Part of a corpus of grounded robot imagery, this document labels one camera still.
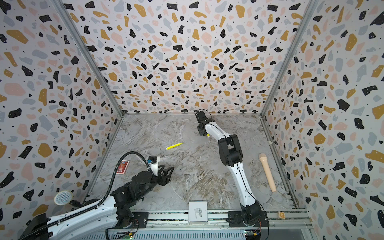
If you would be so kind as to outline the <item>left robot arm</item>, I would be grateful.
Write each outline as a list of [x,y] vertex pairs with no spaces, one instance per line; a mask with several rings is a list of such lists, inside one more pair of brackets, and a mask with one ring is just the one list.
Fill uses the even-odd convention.
[[154,175],[142,171],[105,200],[98,200],[72,212],[47,217],[41,214],[30,222],[20,237],[22,240],[77,240],[94,232],[112,229],[124,222],[133,222],[131,207],[142,200],[156,186],[165,186],[171,180],[173,167],[164,166]]

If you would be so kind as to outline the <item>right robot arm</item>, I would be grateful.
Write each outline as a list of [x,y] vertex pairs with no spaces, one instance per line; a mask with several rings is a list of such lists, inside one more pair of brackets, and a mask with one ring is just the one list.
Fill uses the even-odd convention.
[[262,216],[262,208],[247,180],[238,136],[225,132],[213,118],[206,116],[204,110],[198,110],[195,116],[199,134],[210,136],[218,142],[220,160],[224,166],[228,167],[239,193],[243,223],[247,226],[255,225]]

